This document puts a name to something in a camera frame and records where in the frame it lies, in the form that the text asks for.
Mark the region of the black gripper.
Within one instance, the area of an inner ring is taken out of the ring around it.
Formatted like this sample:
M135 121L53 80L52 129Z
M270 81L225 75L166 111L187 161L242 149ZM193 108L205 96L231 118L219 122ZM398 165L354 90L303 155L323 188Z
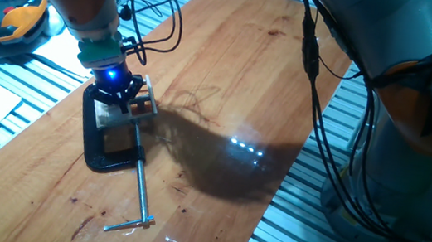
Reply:
M144 85L143 77L131 74L126 61L103 69L94 69L93 72L97 86L89 85L86 88L86 95L108 106L119 102L120 111L126 114L129 109L128 103L137 97ZM112 94L107 94L117 92L120 92L120 101Z

